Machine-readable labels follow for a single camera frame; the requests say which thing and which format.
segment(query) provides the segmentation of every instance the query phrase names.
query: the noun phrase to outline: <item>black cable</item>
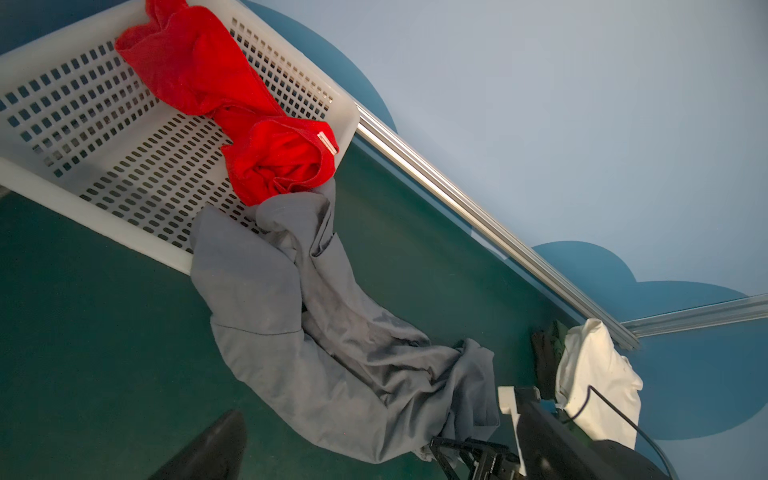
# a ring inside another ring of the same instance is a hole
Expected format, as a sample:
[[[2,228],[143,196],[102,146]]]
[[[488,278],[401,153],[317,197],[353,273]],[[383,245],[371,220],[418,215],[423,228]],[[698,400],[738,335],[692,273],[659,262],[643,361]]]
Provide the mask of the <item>black cable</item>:
[[[674,468],[672,468],[672,464],[670,463],[670,460],[667,458],[667,456],[664,454],[664,451],[661,450],[659,445],[656,445],[656,442],[650,439],[648,435],[641,430],[640,427],[634,424],[624,413],[621,412],[621,410],[617,409],[613,403],[609,402],[608,399],[606,399],[602,393],[598,391],[598,389],[594,388],[592,385],[587,386],[587,398],[584,400],[584,405],[581,406],[581,408],[576,412],[576,415],[573,415],[572,417],[568,418],[563,422],[563,425],[567,425],[568,423],[573,422],[576,418],[578,418],[579,415],[584,411],[584,409],[587,408],[587,403],[589,402],[589,395],[590,393],[594,392],[595,395],[599,396],[601,399],[603,399],[603,402],[606,402],[609,407],[611,407],[614,412],[618,413],[622,419],[624,419],[625,422],[632,425],[632,428],[635,430],[635,432],[639,433],[646,442],[650,444],[651,447],[656,451],[656,453],[659,455],[659,458],[661,458],[661,461],[664,463],[664,467],[667,469],[667,474],[671,478],[671,480],[678,480],[677,473],[674,471]]]

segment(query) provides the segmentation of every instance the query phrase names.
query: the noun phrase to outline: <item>aluminum rail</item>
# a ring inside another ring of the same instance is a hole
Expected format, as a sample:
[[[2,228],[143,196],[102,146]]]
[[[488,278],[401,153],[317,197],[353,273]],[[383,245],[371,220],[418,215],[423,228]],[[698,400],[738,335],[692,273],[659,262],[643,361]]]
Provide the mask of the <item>aluminum rail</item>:
[[[632,332],[472,201],[368,109],[359,102],[357,107],[360,110],[360,123],[357,126],[360,137],[469,222],[472,228],[506,252],[577,312],[587,318],[602,320],[619,347],[629,350],[640,348],[640,342]]]

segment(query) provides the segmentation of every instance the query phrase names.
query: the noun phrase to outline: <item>metal extrusion bar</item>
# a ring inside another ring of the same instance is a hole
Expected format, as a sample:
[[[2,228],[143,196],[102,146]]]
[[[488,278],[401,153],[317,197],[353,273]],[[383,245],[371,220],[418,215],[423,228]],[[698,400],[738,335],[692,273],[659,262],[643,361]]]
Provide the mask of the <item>metal extrusion bar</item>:
[[[768,293],[679,312],[630,320],[624,326],[637,337],[685,332],[768,318]]]
[[[587,318],[602,320],[611,332],[611,338],[619,347],[630,350],[640,347],[640,342],[632,332],[624,328],[535,251],[480,208],[374,114],[360,103],[357,106],[360,110],[358,135],[469,222],[472,228],[506,252],[576,311]]]

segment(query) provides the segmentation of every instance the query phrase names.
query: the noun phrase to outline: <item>black object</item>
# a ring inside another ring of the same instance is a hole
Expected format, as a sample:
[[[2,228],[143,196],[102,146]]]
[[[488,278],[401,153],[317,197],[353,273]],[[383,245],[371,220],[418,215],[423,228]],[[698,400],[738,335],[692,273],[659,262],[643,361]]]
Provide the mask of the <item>black object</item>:
[[[677,480],[677,474],[675,473],[674,468],[672,468],[671,462],[669,461],[667,456],[664,454],[664,451],[659,447],[659,445],[656,445],[656,442],[654,442],[648,436],[648,434],[646,432],[643,432],[643,430],[640,427],[635,425],[634,422],[632,422],[621,410],[617,409],[616,406],[613,403],[609,402],[608,399],[606,399],[603,396],[603,394],[598,392],[598,389],[594,388],[592,385],[587,386],[587,398],[584,400],[584,405],[582,405],[581,408],[578,410],[578,412],[576,412],[576,415],[572,416],[571,418],[569,418],[568,420],[563,422],[563,424],[566,424],[566,423],[569,423],[569,422],[573,422],[579,415],[581,415],[581,413],[584,411],[584,409],[587,408],[587,404],[589,403],[589,395],[592,392],[594,392],[595,395],[600,397],[600,399],[603,402],[605,402],[606,405],[611,407],[611,409],[614,412],[616,412],[617,415],[619,415],[622,419],[624,419],[624,421],[626,423],[630,424],[631,427],[634,429],[634,431],[639,433],[643,437],[643,439],[645,439],[645,441],[648,442],[648,445],[650,445],[656,451],[656,453],[659,455],[659,458],[661,458],[661,461],[664,463],[664,467],[667,469],[667,473],[669,474],[669,477],[672,478],[672,480]],[[631,449],[629,449],[629,450],[632,452],[631,454],[629,454],[629,453],[622,454],[625,458],[627,458],[628,456],[631,456],[631,455],[637,455],[637,453],[635,453],[634,450],[631,450]]]
[[[237,410],[224,413],[149,480],[237,480],[247,441]]]
[[[442,439],[435,437],[429,449],[449,480],[460,480],[442,449],[458,452],[469,468],[469,480],[509,480],[520,467],[520,458],[506,445],[480,440]]]
[[[520,413],[517,433],[529,478],[669,480],[647,458],[616,442],[595,442],[590,448],[582,445],[551,413],[535,403],[523,405]]]

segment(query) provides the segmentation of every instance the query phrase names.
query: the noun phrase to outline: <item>red towel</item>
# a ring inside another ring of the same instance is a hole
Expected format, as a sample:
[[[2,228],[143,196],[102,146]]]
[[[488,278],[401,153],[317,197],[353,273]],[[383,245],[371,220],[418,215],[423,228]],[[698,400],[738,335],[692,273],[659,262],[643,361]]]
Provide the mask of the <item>red towel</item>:
[[[147,0],[150,22],[115,44],[149,89],[189,115],[213,118],[231,139],[221,148],[235,194],[246,205],[305,191],[335,171],[330,126],[288,117],[219,19],[184,0]]]

